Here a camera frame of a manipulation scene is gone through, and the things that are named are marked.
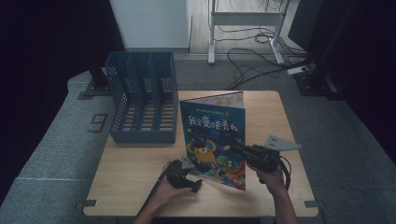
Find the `wooden table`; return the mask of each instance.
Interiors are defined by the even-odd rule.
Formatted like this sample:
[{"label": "wooden table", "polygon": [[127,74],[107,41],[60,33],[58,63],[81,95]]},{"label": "wooden table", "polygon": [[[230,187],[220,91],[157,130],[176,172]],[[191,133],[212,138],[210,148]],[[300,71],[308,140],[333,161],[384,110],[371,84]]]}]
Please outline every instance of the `wooden table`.
[{"label": "wooden table", "polygon": [[[179,100],[227,91],[179,91]],[[263,145],[269,134],[294,142],[288,119],[276,91],[244,91],[246,143]],[[174,144],[116,144],[111,136],[100,160],[87,200],[96,206],[84,207],[87,216],[135,216],[154,186],[167,160],[186,154],[180,113]],[[282,152],[292,167],[289,194],[298,217],[314,217],[317,208],[298,150]],[[274,217],[271,194],[247,168],[247,190],[241,191],[204,180],[198,193],[174,199],[158,217]]]}]

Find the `book cover illustration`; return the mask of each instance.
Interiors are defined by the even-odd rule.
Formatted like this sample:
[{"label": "book cover illustration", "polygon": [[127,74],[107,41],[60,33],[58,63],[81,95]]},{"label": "book cover illustration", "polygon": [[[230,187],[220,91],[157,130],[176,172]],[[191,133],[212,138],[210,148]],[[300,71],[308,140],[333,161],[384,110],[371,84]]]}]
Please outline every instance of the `book cover illustration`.
[{"label": "book cover illustration", "polygon": [[227,146],[245,146],[243,92],[180,101],[191,174],[246,190],[245,159]]}]

